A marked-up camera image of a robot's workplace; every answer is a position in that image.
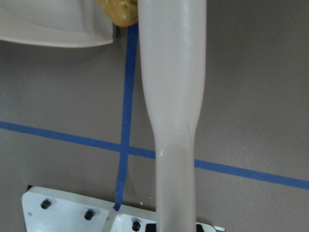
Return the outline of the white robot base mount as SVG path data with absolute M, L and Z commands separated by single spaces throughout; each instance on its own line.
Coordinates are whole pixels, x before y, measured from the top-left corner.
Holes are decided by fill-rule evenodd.
M 194 200 L 178 196 L 159 200 L 149 211 L 84 195 L 31 187 L 22 195 L 28 232 L 224 232 L 224 227 L 194 222 Z

